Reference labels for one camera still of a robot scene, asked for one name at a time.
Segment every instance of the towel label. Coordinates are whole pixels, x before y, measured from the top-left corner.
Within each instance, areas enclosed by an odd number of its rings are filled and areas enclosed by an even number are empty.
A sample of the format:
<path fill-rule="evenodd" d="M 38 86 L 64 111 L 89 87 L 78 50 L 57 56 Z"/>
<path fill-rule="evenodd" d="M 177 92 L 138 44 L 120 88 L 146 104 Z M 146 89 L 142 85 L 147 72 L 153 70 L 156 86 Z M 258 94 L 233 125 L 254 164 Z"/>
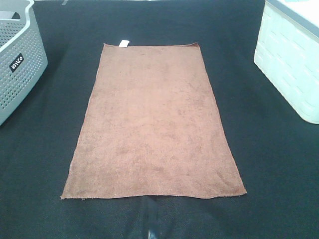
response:
<path fill-rule="evenodd" d="M 130 41 L 128 41 L 128 40 L 122 40 L 119 47 L 128 47 L 129 43 L 130 43 Z"/>
<path fill-rule="evenodd" d="M 15 70 L 21 65 L 22 61 L 24 60 L 22 53 L 20 53 L 14 61 L 10 64 L 10 70 L 12 72 L 15 72 Z"/>

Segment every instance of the plastic basket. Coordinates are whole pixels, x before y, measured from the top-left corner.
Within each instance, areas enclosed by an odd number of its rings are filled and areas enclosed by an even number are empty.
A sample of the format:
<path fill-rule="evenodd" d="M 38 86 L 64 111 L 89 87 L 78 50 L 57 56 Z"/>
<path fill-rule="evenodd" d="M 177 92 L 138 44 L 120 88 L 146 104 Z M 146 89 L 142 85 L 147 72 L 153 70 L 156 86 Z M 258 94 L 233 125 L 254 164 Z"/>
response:
<path fill-rule="evenodd" d="M 318 0 L 271 2 L 265 3 L 254 62 L 301 118 L 319 124 Z"/>
<path fill-rule="evenodd" d="M 33 4 L 33 0 L 0 0 L 0 11 L 20 15 L 20 19 L 0 19 L 0 125 L 30 92 L 48 63 Z"/>

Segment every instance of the white basket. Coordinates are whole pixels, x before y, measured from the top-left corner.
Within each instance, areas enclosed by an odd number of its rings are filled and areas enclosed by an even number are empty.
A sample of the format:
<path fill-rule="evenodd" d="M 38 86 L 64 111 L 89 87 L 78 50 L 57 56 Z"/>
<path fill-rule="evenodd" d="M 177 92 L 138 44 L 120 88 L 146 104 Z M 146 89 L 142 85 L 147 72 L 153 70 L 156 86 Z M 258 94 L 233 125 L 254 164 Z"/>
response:
<path fill-rule="evenodd" d="M 33 0 L 0 0 L 0 11 L 20 15 L 20 19 L 0 19 L 0 125 L 30 92 L 48 64 L 33 4 Z"/>
<path fill-rule="evenodd" d="M 265 3 L 254 62 L 301 118 L 319 124 L 318 0 L 271 2 L 286 11 Z"/>

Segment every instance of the perforated basket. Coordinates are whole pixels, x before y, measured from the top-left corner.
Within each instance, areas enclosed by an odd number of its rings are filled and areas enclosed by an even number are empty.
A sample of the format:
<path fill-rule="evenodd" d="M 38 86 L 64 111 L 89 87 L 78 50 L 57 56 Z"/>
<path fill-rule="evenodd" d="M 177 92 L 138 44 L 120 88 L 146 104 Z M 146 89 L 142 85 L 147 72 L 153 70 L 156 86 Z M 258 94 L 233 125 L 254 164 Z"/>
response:
<path fill-rule="evenodd" d="M 30 92 L 48 63 L 33 4 L 33 0 L 0 0 L 0 11 L 20 16 L 0 19 L 0 125 Z"/>

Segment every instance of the black cloth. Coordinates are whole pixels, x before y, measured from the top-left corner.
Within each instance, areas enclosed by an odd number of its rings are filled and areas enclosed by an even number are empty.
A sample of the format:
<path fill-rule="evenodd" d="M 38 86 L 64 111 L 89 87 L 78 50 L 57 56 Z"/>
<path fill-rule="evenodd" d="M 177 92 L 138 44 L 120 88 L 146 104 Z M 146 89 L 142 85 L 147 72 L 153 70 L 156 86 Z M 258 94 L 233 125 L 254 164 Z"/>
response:
<path fill-rule="evenodd" d="M 319 238 L 319 125 L 253 62 L 263 0 L 37 1 L 48 57 L 0 127 L 0 238 Z M 198 42 L 248 194 L 60 200 L 103 43 Z"/>

